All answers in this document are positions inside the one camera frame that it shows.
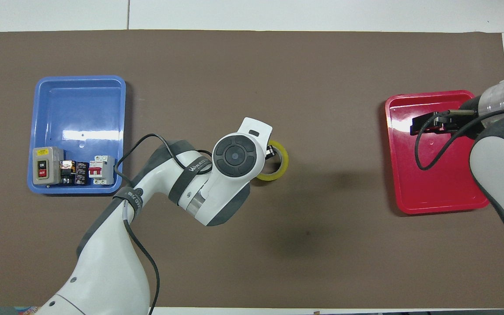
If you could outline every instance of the blue tray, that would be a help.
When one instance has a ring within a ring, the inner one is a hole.
[[[46,77],[36,84],[27,185],[35,193],[112,193],[122,183],[114,174],[113,185],[34,185],[32,149],[57,146],[64,158],[78,162],[95,155],[111,155],[116,163],[124,154],[126,82],[118,76]]]

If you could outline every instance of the plastic tray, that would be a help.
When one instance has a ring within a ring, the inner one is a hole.
[[[36,85],[27,184],[45,194],[112,193],[122,183],[114,174],[113,185],[34,185],[32,149],[57,146],[64,158],[89,162],[95,155],[114,156],[124,151],[126,82],[118,76],[46,77]]]
[[[403,212],[444,213],[478,209],[489,203],[470,173],[468,161],[473,140],[456,139],[433,168],[423,171],[414,157],[416,136],[410,136],[412,118],[458,109],[473,97],[468,91],[446,91],[396,95],[386,101],[394,188]],[[420,140],[421,163],[427,165],[449,138],[450,134],[424,134]]]

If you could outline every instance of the white floor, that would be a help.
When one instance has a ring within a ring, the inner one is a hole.
[[[504,45],[504,0],[0,0],[0,32],[142,28],[501,32]],[[164,315],[313,311],[317,309],[158,308]]]

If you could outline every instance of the center button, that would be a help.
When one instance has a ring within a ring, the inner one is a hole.
[[[232,146],[224,153],[224,159],[231,165],[240,165],[246,159],[246,153],[239,146]]]

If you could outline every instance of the yellow sticker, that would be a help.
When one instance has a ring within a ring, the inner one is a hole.
[[[48,155],[48,154],[50,154],[50,151],[48,151],[48,149],[40,149],[36,151],[36,155]]]

